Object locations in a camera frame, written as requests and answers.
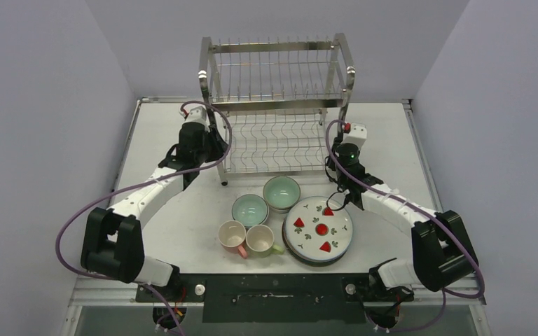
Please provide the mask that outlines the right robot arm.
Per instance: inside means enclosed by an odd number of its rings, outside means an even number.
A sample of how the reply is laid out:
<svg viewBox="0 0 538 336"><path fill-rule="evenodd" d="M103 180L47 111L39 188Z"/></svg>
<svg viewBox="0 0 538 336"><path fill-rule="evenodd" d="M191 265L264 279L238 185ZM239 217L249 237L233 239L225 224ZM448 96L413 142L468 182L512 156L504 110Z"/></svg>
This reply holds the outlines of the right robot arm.
<svg viewBox="0 0 538 336"><path fill-rule="evenodd" d="M326 166L336 173L334 182L344 192L345 204L379 215L408 235L412 256L392 258L368 271L368 291L386 300L414 284L431 292L478 299L485 280L461 216L454 211L435 211L410 201L382 179L366 172L360 163L357 140L336 137Z"/></svg>

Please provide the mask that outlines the celadon bowl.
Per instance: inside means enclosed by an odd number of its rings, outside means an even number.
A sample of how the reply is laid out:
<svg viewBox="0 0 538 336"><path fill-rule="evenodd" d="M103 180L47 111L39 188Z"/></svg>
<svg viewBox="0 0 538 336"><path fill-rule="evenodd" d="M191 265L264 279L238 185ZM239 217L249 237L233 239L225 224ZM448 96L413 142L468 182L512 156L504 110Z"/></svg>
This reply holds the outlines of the celadon bowl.
<svg viewBox="0 0 538 336"><path fill-rule="evenodd" d="M301 198L301 187L289 176L275 176L263 187L262 196L277 213L288 212Z"/></svg>
<svg viewBox="0 0 538 336"><path fill-rule="evenodd" d="M264 224L269 216L269 206L258 195L246 194L237 198L231 208L231 216L246 228Z"/></svg>

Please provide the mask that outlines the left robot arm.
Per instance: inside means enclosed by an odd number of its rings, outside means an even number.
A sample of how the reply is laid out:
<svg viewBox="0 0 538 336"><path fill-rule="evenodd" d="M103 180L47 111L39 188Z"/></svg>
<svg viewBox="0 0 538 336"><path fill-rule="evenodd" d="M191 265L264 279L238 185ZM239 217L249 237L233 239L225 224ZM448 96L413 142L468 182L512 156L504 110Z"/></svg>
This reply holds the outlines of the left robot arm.
<svg viewBox="0 0 538 336"><path fill-rule="evenodd" d="M145 254L142 230L174 196L198 177L204 163L219 160L228 150L215 126L185 122L179 140L158 163L146 182L107 209L95 207L87 217L81 266L123 283L153 286L163 301L180 298L180 269Z"/></svg>

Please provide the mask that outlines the stainless steel dish rack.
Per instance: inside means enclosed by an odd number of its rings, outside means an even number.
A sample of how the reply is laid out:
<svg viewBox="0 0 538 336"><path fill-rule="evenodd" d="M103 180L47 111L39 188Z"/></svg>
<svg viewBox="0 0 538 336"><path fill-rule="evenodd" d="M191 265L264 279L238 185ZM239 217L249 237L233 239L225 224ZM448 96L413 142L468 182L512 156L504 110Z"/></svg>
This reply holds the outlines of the stainless steel dish rack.
<svg viewBox="0 0 538 336"><path fill-rule="evenodd" d="M324 168L326 116L347 113L356 77L346 35L200 44L203 100L223 111L231 141L219 165L232 176L310 173Z"/></svg>

